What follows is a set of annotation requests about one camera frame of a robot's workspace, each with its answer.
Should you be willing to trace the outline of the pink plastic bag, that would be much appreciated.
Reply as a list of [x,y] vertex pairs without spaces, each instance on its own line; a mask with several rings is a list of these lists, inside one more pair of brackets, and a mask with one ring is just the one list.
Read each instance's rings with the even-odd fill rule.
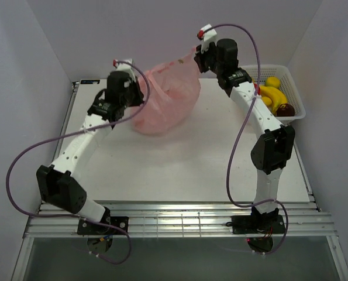
[[150,86],[147,105],[132,119],[132,129],[145,135],[166,133],[187,118],[198,101],[201,84],[195,47],[180,59],[144,73]]

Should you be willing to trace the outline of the yellow fake mango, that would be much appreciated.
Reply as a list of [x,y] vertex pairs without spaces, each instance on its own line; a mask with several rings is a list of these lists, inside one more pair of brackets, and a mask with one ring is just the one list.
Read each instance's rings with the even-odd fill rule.
[[273,105],[273,101],[269,97],[262,96],[261,99],[267,107],[271,107]]

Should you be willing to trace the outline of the yellow fake banana bunch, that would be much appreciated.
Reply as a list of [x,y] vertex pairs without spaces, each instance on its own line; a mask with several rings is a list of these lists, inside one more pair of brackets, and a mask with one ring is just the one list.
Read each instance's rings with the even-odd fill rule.
[[288,103],[286,96],[277,88],[260,85],[259,89],[262,97],[268,97],[271,100],[270,108],[273,114],[276,114],[282,104]]

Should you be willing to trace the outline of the dark red fake fruit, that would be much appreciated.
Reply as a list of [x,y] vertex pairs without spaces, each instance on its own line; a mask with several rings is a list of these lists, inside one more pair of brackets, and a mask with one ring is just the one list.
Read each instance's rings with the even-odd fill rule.
[[292,105],[290,104],[281,104],[277,110],[275,115],[277,117],[291,117],[295,115],[295,109]]

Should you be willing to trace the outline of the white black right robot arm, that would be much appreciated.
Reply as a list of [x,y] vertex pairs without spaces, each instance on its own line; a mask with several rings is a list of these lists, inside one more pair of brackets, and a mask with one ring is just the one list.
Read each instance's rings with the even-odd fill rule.
[[238,66],[237,43],[233,39],[204,40],[196,48],[195,62],[200,72],[216,74],[221,89],[246,114],[257,142],[250,157],[257,170],[257,188],[250,215],[235,216],[229,226],[235,233],[269,231],[283,227],[278,213],[277,193],[281,173],[291,158],[295,131],[283,125],[266,107],[257,93],[257,86],[248,73]]

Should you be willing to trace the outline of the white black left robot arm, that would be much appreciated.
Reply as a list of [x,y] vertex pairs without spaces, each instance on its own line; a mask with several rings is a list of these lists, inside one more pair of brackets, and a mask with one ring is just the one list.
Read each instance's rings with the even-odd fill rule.
[[80,185],[80,177],[114,123],[122,119],[125,109],[143,103],[143,94],[132,70],[116,70],[106,80],[89,107],[77,135],[50,166],[40,166],[36,172],[41,198],[44,202],[73,215],[86,218],[98,234],[111,226],[110,212],[90,199]]

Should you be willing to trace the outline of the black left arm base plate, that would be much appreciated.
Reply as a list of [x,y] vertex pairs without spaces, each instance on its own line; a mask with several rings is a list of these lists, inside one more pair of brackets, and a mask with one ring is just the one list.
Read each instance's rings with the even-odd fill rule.
[[78,235],[123,235],[128,232],[129,217],[111,216],[105,222],[94,223],[80,219],[77,227]]

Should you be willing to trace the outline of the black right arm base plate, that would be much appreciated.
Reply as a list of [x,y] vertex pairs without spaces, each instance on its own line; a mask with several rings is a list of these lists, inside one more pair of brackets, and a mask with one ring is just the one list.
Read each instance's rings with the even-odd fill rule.
[[278,209],[260,214],[252,209],[250,215],[234,215],[226,223],[233,234],[283,234],[286,230],[282,215]]

